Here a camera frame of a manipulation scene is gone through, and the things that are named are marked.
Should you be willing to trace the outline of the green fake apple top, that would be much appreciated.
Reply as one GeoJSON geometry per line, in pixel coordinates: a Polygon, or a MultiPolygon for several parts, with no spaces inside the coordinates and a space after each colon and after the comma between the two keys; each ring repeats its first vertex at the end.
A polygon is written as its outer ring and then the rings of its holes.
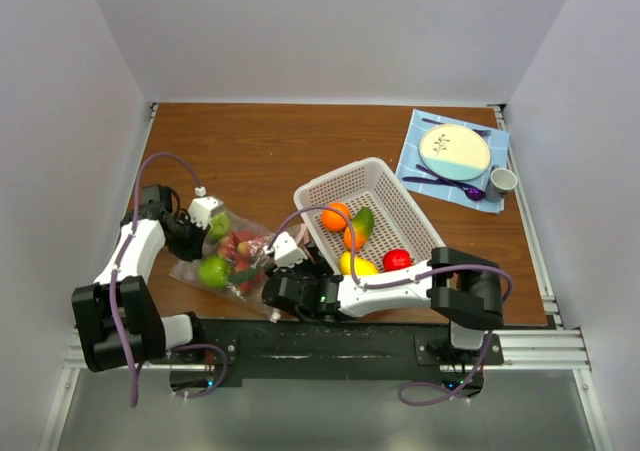
{"type": "Polygon", "coordinates": [[[222,211],[211,218],[207,238],[217,242],[231,231],[231,227],[231,218],[225,211],[222,211]]]}

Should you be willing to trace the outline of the green fake apple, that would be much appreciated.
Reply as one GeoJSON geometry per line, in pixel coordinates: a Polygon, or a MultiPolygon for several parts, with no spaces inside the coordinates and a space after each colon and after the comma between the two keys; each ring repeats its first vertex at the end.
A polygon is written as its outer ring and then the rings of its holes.
{"type": "Polygon", "coordinates": [[[205,286],[223,288],[227,285],[232,271],[233,266],[229,261],[219,256],[208,256],[199,265],[198,278],[205,286]]]}
{"type": "Polygon", "coordinates": [[[211,218],[207,238],[217,242],[231,231],[231,227],[231,218],[225,211],[222,211],[211,218]]]}

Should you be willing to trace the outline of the clear zip top bag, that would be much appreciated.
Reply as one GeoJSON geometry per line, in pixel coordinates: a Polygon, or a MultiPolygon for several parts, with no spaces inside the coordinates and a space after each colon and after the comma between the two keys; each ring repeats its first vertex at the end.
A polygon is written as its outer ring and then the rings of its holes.
{"type": "Polygon", "coordinates": [[[264,247],[272,237],[273,233],[265,226],[222,211],[210,221],[202,257],[194,261],[177,261],[170,276],[243,303],[276,322],[282,313],[262,301],[266,270],[271,263],[264,247]]]}

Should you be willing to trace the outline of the yellow fake lemon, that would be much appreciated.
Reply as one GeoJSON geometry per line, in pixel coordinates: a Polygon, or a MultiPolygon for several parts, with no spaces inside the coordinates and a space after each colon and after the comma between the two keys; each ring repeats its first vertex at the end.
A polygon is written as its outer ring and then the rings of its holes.
{"type": "Polygon", "coordinates": [[[339,259],[339,269],[342,275],[351,274],[351,264],[355,265],[355,274],[357,276],[369,276],[379,273],[377,267],[372,262],[358,256],[352,257],[351,253],[346,251],[339,259]]]}

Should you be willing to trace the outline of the fake red grape bunch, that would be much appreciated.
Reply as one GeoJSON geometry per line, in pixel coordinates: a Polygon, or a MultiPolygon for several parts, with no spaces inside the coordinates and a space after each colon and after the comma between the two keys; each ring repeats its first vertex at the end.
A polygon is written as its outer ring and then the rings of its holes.
{"type": "Polygon", "coordinates": [[[267,258],[264,246],[269,236],[258,236],[251,232],[229,232],[218,242],[217,254],[229,261],[233,271],[228,285],[241,295],[247,295],[262,279],[267,258]]]}

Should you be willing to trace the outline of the orange fake orange front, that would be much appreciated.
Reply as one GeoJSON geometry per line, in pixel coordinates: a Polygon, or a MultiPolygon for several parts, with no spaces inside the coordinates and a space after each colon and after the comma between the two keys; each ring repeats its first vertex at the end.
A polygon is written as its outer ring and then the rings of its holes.
{"type": "Polygon", "coordinates": [[[330,232],[342,232],[347,227],[347,219],[351,218],[349,208],[341,202],[332,202],[322,211],[321,222],[330,232]]]}

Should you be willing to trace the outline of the red fake apple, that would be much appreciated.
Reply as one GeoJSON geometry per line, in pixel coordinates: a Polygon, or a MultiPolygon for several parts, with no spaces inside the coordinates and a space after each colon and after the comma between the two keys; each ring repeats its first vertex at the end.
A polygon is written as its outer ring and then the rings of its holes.
{"type": "Polygon", "coordinates": [[[385,272],[406,269],[412,265],[413,259],[405,249],[392,249],[383,257],[383,268],[385,272]]]}

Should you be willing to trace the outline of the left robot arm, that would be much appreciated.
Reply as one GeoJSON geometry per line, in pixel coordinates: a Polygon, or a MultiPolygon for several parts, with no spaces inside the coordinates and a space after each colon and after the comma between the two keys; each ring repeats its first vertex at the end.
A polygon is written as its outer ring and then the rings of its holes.
{"type": "Polygon", "coordinates": [[[203,257],[207,231],[180,206],[175,190],[147,186],[136,211],[121,221],[121,234],[109,263],[94,282],[71,297],[85,363],[93,372],[126,366],[128,344],[133,364],[173,353],[185,363],[200,361],[207,351],[203,326],[194,312],[161,317],[148,288],[160,250],[187,263],[203,257]]]}

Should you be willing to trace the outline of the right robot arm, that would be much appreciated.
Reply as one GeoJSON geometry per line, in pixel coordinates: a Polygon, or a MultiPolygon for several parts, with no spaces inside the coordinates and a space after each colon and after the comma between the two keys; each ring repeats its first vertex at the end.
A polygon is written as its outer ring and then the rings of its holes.
{"type": "Polygon", "coordinates": [[[503,303],[511,277],[495,262],[448,247],[404,269],[365,276],[334,273],[321,254],[273,252],[266,271],[264,304],[316,324],[334,324],[400,308],[429,308],[450,322],[448,357],[469,363],[484,334],[504,327],[503,303]]]}

